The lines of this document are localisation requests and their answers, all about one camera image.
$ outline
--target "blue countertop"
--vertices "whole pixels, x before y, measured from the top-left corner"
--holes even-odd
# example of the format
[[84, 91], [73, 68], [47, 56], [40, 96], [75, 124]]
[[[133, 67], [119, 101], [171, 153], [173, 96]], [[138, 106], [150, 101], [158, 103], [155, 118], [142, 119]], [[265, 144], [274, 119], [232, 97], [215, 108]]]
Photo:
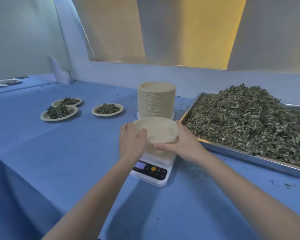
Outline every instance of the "blue countertop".
[[[69, 120], [40, 114], [64, 97], [81, 98]], [[119, 103], [124, 112], [96, 117], [92, 108]], [[176, 97], [175, 119], [192, 99]], [[75, 81], [0, 94], [0, 160], [64, 213], [116, 163], [122, 124], [137, 119], [134, 89]], [[249, 181], [300, 214], [300, 179], [217, 155]], [[177, 158], [162, 188], [129, 176], [101, 231], [114, 239], [257, 239], [203, 170]]]

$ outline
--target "dried herb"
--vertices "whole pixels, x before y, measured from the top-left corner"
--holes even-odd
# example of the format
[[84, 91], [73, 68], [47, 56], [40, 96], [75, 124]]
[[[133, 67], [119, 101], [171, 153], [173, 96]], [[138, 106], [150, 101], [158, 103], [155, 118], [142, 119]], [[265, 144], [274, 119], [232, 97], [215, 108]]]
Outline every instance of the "dried herb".
[[199, 138], [300, 166], [300, 110], [288, 111], [260, 87], [203, 95], [185, 125]]
[[79, 103], [80, 100], [74, 97], [66, 97], [63, 99], [63, 101], [61, 101], [60, 104], [64, 104], [64, 105], [74, 105], [76, 103]]
[[103, 104], [96, 112], [102, 115], [108, 115], [115, 112], [118, 112], [120, 108], [118, 108], [115, 104]]
[[50, 106], [47, 109], [47, 111], [47, 114], [49, 115], [50, 119], [59, 119], [72, 114], [75, 111], [75, 109], [68, 108], [66, 105], [60, 104], [57, 107]]

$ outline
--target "stainless steel tray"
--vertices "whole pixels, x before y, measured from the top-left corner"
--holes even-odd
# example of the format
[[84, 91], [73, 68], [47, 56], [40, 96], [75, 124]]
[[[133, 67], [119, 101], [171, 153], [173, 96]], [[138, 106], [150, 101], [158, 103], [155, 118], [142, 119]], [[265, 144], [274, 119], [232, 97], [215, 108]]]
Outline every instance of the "stainless steel tray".
[[[203, 96], [204, 94], [209, 94], [209, 93], [200, 93], [194, 100], [194, 103], [187, 109], [187, 111], [183, 114], [183, 116], [180, 119], [180, 122], [184, 124], [185, 121], [187, 121], [191, 110], [193, 107], [196, 106], [197, 102]], [[281, 103], [281, 105], [288, 110], [292, 109], [298, 109], [300, 110], [300, 105], [293, 105], [293, 104], [284, 104]], [[280, 173], [285, 173], [294, 177], [299, 177], [300, 178], [300, 167], [294, 166], [288, 163], [284, 163], [281, 161], [277, 161], [271, 158], [263, 157], [263, 156], [252, 156], [249, 155], [247, 152], [237, 150], [235, 148], [229, 147], [229, 146], [224, 146], [220, 145], [218, 143], [214, 143], [211, 141], [203, 140], [200, 138], [197, 138], [201, 144], [204, 146], [205, 149], [216, 152], [228, 157], [232, 157], [244, 162], [252, 163], [257, 166], [265, 167]]]

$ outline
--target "wall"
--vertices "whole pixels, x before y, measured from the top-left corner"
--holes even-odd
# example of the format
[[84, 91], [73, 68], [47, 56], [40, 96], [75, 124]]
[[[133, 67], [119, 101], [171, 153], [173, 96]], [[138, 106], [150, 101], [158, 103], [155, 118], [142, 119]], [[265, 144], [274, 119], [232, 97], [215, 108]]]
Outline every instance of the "wall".
[[70, 70], [53, 0], [0, 0], [0, 79]]
[[283, 102], [300, 104], [300, 75], [90, 61], [72, 1], [58, 0], [56, 9], [74, 79], [129, 88], [137, 88], [145, 81], [172, 82], [177, 96], [187, 98], [245, 83], [262, 86]]
[[228, 70], [300, 74], [300, 0], [247, 0]]

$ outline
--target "right hand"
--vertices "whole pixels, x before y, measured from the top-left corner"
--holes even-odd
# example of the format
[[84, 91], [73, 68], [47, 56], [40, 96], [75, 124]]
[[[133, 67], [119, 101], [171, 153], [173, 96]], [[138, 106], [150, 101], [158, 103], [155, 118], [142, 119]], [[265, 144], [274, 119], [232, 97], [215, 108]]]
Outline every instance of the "right hand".
[[196, 136], [187, 127], [176, 121], [179, 129], [179, 141], [176, 144], [155, 144], [154, 148], [160, 151], [178, 154], [185, 160], [198, 163], [208, 151], [197, 140]]

